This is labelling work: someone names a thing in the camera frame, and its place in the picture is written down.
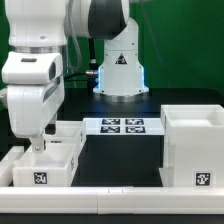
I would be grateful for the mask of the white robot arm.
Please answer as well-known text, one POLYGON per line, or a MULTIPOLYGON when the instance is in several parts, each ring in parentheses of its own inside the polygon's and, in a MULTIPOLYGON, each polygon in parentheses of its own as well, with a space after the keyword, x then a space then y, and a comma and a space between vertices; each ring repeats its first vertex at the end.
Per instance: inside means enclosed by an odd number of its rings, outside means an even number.
POLYGON ((94 93, 127 101, 149 91, 138 61, 136 0, 4 0, 12 50, 2 68, 11 130, 34 152, 45 150, 44 129, 64 100, 62 48, 69 37, 104 41, 94 93))

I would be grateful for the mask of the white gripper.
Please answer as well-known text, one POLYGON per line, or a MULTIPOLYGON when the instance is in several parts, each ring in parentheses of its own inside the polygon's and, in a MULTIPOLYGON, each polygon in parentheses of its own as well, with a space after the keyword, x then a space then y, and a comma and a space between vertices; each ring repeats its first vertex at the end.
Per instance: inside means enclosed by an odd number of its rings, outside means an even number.
POLYGON ((32 151, 42 153, 39 137, 64 100, 63 59, 60 53, 10 52, 2 69, 12 132, 31 138, 32 151))

